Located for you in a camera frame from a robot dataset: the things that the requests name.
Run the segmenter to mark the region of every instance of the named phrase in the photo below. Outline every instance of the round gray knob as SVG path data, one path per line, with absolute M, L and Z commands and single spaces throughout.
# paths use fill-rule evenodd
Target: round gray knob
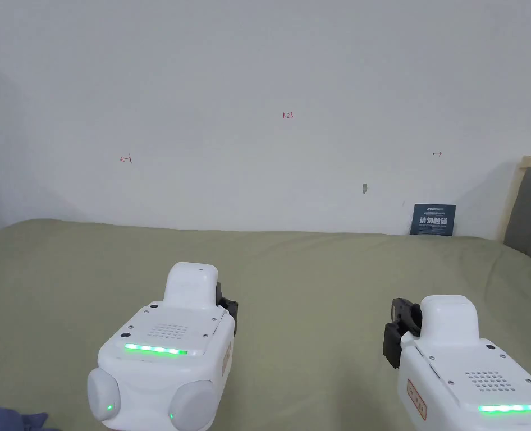
M 209 380 L 180 386 L 170 403 L 170 420 L 178 431 L 199 431 L 214 418 L 218 400 Z
M 88 402 L 98 421 L 111 419 L 120 410 L 118 382 L 102 368 L 94 368 L 88 376 Z

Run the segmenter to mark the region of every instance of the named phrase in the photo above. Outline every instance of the green indicator light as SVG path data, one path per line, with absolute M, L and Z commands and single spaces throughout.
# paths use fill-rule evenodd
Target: green indicator light
M 165 347 L 147 346 L 140 344 L 125 344 L 126 349 L 142 351 L 143 353 L 158 354 L 158 355 L 187 355 L 187 350 L 166 349 Z
M 501 406 L 479 406 L 479 411 L 485 413 L 511 413 L 516 411 L 531 411 L 531 404 L 512 404 Z

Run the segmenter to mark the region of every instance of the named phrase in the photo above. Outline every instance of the orange label sticker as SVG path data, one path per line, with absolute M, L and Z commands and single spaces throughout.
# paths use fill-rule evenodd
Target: orange label sticker
M 425 404 L 422 396 L 420 396 L 419 392 L 417 392 L 417 389 L 415 389 L 415 386 L 413 386 L 411 380 L 408 380 L 408 396 L 415 405 L 415 408 L 419 414 L 422 415 L 423 420 L 427 421 L 427 404 Z
M 226 372 L 227 362 L 229 361 L 229 357 L 230 357 L 231 354 L 232 354 L 232 343 L 229 343 L 229 345 L 227 346 L 226 354 L 223 356 L 223 361 L 222 361 L 222 376 L 223 376 L 223 374 Z

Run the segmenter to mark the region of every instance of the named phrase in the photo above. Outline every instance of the white plastic housing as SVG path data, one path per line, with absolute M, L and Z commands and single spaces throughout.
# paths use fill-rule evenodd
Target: white plastic housing
M 531 431 L 531 411 L 479 411 L 531 406 L 531 375 L 479 338 L 475 306 L 464 296 L 428 296 L 422 312 L 422 336 L 407 332 L 401 339 L 397 387 L 415 428 Z
M 119 431 L 210 428 L 231 368 L 235 326 L 234 318 L 216 306 L 216 283 L 211 265 L 176 264 L 164 302 L 141 308 L 102 346 L 99 369 L 115 379 L 120 391 L 117 414 L 103 420 L 105 426 Z

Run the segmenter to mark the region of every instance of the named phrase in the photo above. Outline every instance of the dark blue sign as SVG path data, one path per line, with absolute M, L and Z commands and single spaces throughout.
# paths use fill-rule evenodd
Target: dark blue sign
M 456 205 L 415 203 L 409 235 L 453 235 Z

